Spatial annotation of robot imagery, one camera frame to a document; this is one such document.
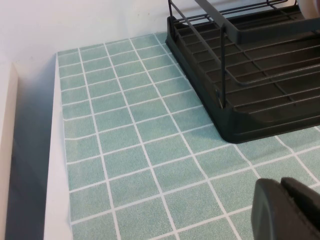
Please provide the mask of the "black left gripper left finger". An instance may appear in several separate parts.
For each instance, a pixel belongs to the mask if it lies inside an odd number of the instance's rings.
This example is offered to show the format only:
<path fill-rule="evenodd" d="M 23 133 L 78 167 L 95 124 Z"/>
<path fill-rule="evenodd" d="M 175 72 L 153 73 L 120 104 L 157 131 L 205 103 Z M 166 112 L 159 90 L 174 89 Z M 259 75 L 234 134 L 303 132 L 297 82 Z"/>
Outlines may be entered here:
<path fill-rule="evenodd" d="M 318 240 L 313 225 L 282 187 L 281 181 L 260 178 L 255 183 L 251 227 L 255 240 Z"/>

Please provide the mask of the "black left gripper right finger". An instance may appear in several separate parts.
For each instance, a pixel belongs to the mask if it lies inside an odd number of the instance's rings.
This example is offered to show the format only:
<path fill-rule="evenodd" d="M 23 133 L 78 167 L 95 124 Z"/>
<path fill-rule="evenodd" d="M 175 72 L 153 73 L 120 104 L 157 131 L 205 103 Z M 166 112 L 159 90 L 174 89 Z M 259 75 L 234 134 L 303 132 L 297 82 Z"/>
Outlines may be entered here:
<path fill-rule="evenodd" d="M 281 186 L 313 226 L 320 225 L 320 194 L 292 177 L 283 177 Z"/>

